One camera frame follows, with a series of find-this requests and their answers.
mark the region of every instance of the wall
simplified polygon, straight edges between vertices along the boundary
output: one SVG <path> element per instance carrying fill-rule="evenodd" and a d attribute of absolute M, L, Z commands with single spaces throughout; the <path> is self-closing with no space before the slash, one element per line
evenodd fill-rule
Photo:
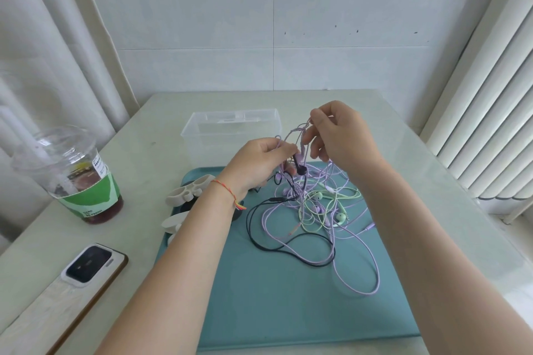
<path fill-rule="evenodd" d="M 137 99 L 376 88 L 415 130 L 490 0 L 96 0 Z"/>

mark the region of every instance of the bracelet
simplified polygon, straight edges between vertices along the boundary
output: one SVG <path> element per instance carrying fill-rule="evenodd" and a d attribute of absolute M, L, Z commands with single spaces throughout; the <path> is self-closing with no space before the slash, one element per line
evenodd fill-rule
<path fill-rule="evenodd" d="M 245 206 L 241 205 L 240 203 L 237 202 L 237 197 L 235 196 L 235 194 L 233 193 L 233 191 L 230 190 L 230 188 L 224 184 L 222 181 L 218 181 L 217 179 L 214 179 L 214 180 L 211 180 L 211 182 L 217 182 L 219 183 L 220 185 L 222 185 L 225 189 L 228 190 L 228 192 L 233 196 L 234 200 L 235 200 L 235 207 L 240 210 L 240 211 L 243 211 L 246 209 Z"/>

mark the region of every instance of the phone case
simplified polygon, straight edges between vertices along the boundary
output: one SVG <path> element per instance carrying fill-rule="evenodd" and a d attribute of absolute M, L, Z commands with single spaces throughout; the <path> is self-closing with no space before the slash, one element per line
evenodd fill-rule
<path fill-rule="evenodd" d="M 69 278 L 66 270 L 91 246 L 109 250 L 111 257 L 88 283 L 82 284 Z M 101 244 L 91 244 L 84 248 L 0 335 L 0 353 L 54 354 L 127 262 L 125 254 Z"/>

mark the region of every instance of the person's right hand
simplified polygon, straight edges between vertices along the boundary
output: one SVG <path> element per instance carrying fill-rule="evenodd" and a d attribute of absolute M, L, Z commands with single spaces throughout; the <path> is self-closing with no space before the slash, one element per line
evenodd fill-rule
<path fill-rule="evenodd" d="M 350 176 L 372 164 L 382 164 L 368 125 L 361 115 L 345 103 L 333 101 L 311 111 L 311 123 L 303 144 L 311 141 L 310 156 L 323 162 L 331 159 Z"/>

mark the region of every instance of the curtain fold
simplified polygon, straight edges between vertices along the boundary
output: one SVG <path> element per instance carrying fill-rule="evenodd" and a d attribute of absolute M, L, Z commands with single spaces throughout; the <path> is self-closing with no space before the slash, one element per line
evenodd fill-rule
<path fill-rule="evenodd" d="M 94 1 L 0 6 L 0 104 L 32 132 L 72 124 L 93 132 L 101 148 L 139 106 Z M 3 222 L 27 226 L 50 199 L 11 170 L 18 143 L 0 120 L 0 233 Z"/>

